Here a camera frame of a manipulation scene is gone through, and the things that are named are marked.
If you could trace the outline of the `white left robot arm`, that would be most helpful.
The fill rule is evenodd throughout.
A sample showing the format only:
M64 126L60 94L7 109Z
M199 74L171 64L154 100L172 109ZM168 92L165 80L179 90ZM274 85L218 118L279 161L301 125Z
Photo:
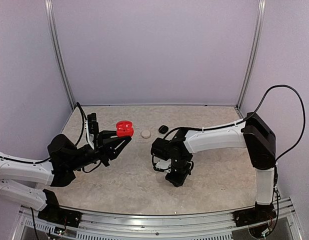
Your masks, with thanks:
M104 130L93 135L93 140L88 140L84 146L77 147L66 135L59 134L47 147L48 160L31 160L0 152L0 196L37 211L44 210L53 222L61 222L65 212L49 202L49 193L27 187L21 182L66 187L76 178L75 172L88 165L109 166L131 139L130 133Z

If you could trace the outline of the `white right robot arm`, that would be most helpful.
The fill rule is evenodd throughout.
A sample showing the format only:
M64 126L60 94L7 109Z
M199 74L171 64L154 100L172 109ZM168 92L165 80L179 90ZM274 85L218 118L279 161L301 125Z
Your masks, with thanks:
M152 167L165 172L175 187L184 184L194 167L193 155L214 149L247 149L256 172L256 201L250 218L261 222L274 211L277 178L276 136L268 125L250 112L246 118L209 128L177 127L172 139L158 137L151 145Z

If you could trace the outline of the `red round object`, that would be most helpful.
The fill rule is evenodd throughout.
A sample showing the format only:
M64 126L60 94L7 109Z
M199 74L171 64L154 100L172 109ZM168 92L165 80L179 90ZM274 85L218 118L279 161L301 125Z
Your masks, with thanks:
M122 120L116 124L116 135L118 137L132 137L133 134L134 129L131 121Z

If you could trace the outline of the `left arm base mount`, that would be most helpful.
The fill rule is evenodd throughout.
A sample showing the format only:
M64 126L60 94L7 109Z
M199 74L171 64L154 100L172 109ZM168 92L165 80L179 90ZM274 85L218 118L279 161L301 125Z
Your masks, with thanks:
M78 228L82 213L65 208L45 208L38 213L38 218L57 225Z

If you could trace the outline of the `pink round lid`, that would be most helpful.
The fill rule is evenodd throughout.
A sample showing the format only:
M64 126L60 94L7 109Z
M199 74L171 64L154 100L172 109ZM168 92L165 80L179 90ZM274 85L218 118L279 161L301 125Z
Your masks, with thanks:
M141 137L144 139L148 139L151 137L151 132L149 130L143 130L141 132Z

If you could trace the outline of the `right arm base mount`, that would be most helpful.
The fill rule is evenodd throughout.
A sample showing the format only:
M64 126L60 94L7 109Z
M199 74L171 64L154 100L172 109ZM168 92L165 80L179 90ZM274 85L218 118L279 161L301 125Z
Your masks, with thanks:
M269 221L276 217L277 214L272 203L270 205L255 203L254 207L233 212L233 218L237 228Z

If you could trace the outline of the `black earbud charging case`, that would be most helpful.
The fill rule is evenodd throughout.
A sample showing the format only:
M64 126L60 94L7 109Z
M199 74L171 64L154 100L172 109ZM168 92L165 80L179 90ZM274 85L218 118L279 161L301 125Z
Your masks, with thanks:
M161 126L159 127L159 129L158 129L158 132L159 132L160 134L166 134L166 133L168 132L168 130L169 130L169 127L168 127L168 126L166 126L166 125L161 125Z

